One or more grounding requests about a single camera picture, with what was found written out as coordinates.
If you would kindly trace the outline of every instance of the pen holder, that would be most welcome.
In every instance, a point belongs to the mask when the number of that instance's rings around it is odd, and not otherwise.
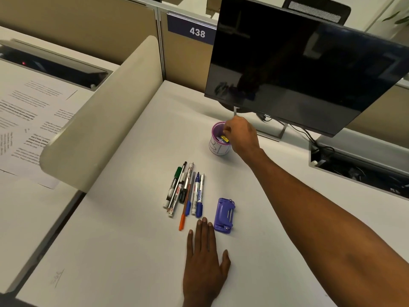
[[[218,156],[226,155],[232,145],[221,138],[225,122],[218,122],[212,127],[212,137],[209,142],[209,149]]]

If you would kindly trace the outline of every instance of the desk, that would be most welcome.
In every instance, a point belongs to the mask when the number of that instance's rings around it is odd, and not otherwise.
[[[187,217],[179,232],[182,206],[170,219],[162,204],[176,167],[193,161],[206,174],[203,216],[214,220],[219,197],[237,207],[231,234],[216,233],[218,254],[228,249],[232,266],[214,306],[334,306],[250,169],[234,152],[209,151],[212,125],[231,115],[165,81],[17,298],[41,307],[180,307],[186,237],[197,219]],[[292,129],[282,142],[259,140],[275,162],[409,260],[408,201],[309,167],[308,142]]]
[[[106,69],[118,66],[60,47],[28,35],[0,27],[0,39],[18,39],[59,54]],[[0,61],[0,94],[26,77],[42,74]],[[79,88],[71,100],[88,99],[92,91]],[[0,171],[0,293],[15,289],[30,266],[35,264],[54,230],[63,220],[77,197],[77,190],[64,183],[50,190],[34,182]]]

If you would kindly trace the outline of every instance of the black monitor screen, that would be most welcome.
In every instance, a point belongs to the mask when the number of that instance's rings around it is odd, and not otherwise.
[[[222,0],[205,95],[332,137],[408,72],[406,46]]]

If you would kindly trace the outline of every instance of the purple hole punch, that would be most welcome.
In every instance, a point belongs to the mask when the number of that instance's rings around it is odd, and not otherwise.
[[[214,218],[214,230],[229,234],[233,227],[233,212],[236,206],[234,201],[226,198],[219,198],[217,203],[216,217]]]

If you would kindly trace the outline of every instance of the number sign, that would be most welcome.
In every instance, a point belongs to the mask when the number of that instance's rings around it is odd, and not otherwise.
[[[168,31],[201,41],[210,45],[214,44],[216,26],[194,21],[190,18],[168,13]]]

